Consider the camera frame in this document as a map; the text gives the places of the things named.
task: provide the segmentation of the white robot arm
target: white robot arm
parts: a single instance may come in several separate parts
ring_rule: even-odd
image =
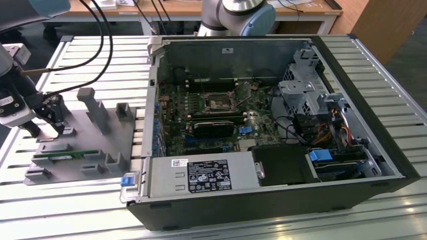
[[[276,20],[265,0],[203,0],[199,36],[261,36]]]

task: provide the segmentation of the wooden desk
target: wooden desk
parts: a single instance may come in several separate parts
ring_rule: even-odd
[[[56,18],[50,19],[49,22],[93,22],[90,13],[81,5],[78,0],[69,0],[70,11]],[[155,1],[163,20],[167,20],[165,14],[161,11],[157,0]],[[343,14],[341,10],[333,10],[324,0],[313,0],[315,4],[297,5],[297,9],[303,12],[297,12],[280,7],[276,8],[276,21],[295,22],[321,22],[317,30],[319,34],[328,34],[332,28],[335,19]],[[139,0],[137,5],[140,6],[149,22],[159,21],[159,16],[155,7],[149,0]],[[201,15],[201,2],[189,2],[181,0],[167,0],[163,2],[167,13],[172,21],[200,21]],[[151,35],[149,25],[145,22],[137,8],[135,6],[117,6],[117,9],[105,10],[105,16],[111,22],[140,22],[144,35]]]

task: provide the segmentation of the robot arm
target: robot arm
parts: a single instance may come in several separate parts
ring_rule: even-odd
[[[69,9],[68,0],[1,0],[0,33],[21,25],[48,20],[68,12]],[[0,45],[0,124],[9,128],[26,129],[36,137],[40,129],[32,119],[37,114],[50,123],[56,131],[61,132],[56,123],[62,119],[62,110],[46,109],[46,105],[29,107],[29,103],[36,103],[33,98],[38,96],[38,91],[32,80],[20,75],[20,71],[20,66]],[[54,96],[50,102],[54,106],[62,106],[61,96]]]
[[[265,0],[203,0],[199,36],[261,36],[276,20]]]

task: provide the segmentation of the wooden cabinet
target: wooden cabinet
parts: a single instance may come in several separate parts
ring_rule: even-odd
[[[335,0],[343,14],[331,34],[355,34],[387,63],[427,14],[427,0]]]

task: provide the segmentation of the circuit board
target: circuit board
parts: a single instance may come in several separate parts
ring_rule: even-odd
[[[249,145],[280,143],[268,110],[271,86],[257,80],[236,81],[233,89],[220,92],[160,86],[167,156],[240,152]],[[208,133],[212,137],[196,135],[196,127],[213,124],[220,125],[213,126],[219,132],[229,131],[228,136],[215,136],[217,131]]]

